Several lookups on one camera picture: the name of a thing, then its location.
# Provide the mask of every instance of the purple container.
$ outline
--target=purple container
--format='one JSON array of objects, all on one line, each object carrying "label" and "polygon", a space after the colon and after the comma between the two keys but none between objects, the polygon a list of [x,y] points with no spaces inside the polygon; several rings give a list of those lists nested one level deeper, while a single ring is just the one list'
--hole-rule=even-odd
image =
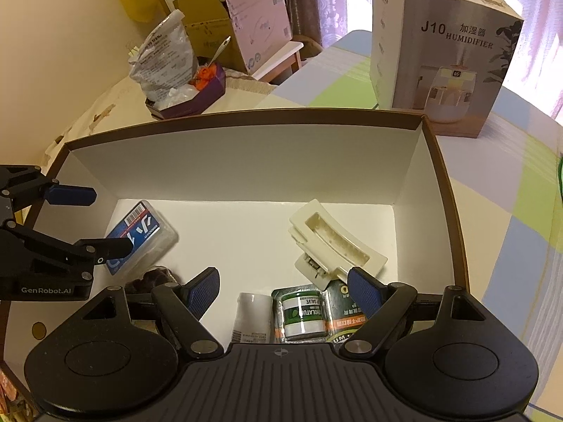
[{"label": "purple container", "polygon": [[205,111],[209,106],[215,103],[224,95],[225,74],[221,65],[217,64],[217,74],[209,81],[209,84],[200,91],[191,100],[184,103],[170,106],[170,108],[161,109],[160,111],[153,107],[154,102],[145,100],[145,104],[150,113],[160,120],[173,119],[176,117],[196,116]]}]

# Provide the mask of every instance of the metal screw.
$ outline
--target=metal screw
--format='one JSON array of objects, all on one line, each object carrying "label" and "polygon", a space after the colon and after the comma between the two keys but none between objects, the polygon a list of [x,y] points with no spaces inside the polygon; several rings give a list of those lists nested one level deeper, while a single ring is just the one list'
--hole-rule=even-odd
[{"label": "metal screw", "polygon": [[367,354],[371,352],[372,345],[362,339],[354,339],[344,344],[345,349],[351,354]]},{"label": "metal screw", "polygon": [[215,341],[200,339],[198,341],[194,341],[191,344],[190,348],[196,354],[211,354],[212,352],[215,352],[217,350],[218,345]]}]

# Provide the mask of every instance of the barcode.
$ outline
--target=barcode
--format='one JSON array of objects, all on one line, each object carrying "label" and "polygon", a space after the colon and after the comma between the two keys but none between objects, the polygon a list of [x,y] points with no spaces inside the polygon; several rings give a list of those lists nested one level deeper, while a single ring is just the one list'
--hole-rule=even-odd
[{"label": "barcode", "polygon": [[129,215],[125,218],[125,223],[127,226],[131,225],[137,218],[143,213],[145,207],[143,203],[139,203],[133,211],[129,213]]},{"label": "barcode", "polygon": [[494,4],[496,6],[500,6],[501,8],[505,7],[505,5],[503,5],[500,1],[495,1],[495,0],[483,0],[483,1],[486,2],[486,3],[489,3],[489,4]]}]

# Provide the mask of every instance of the tissue package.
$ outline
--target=tissue package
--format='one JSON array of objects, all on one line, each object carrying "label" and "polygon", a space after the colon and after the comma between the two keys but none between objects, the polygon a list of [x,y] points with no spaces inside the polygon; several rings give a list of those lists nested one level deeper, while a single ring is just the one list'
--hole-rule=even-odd
[{"label": "tissue package", "polygon": [[176,231],[146,200],[139,201],[108,234],[108,238],[123,237],[131,240],[133,251],[124,258],[106,262],[112,275],[119,272],[123,276],[133,268],[146,271],[178,241]]}]

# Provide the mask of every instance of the cardboard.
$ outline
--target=cardboard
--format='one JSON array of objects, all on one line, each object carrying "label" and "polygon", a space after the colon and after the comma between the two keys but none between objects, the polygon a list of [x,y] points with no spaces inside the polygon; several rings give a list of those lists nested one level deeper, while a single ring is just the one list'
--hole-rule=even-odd
[{"label": "cardboard", "polygon": [[373,0],[379,107],[417,109],[436,134],[477,137],[522,23],[503,0]]},{"label": "cardboard", "polygon": [[[68,143],[49,176],[97,191],[89,207],[32,207],[26,225],[66,242],[106,236],[136,201],[149,200],[179,235],[158,264],[182,283],[207,266],[219,270],[221,291],[202,323],[223,345],[239,292],[309,283],[294,267],[302,251],[288,228],[313,198],[388,258],[383,282],[420,293],[468,287],[453,193],[423,116],[299,108],[155,121]],[[95,267],[91,296],[127,282],[120,278]],[[32,325],[51,332],[80,306],[11,303],[4,358],[20,379],[37,343]]]},{"label": "cardboard", "polygon": [[198,57],[213,57],[227,36],[231,42],[219,62],[233,70],[254,73],[291,40],[284,0],[176,0]]}]

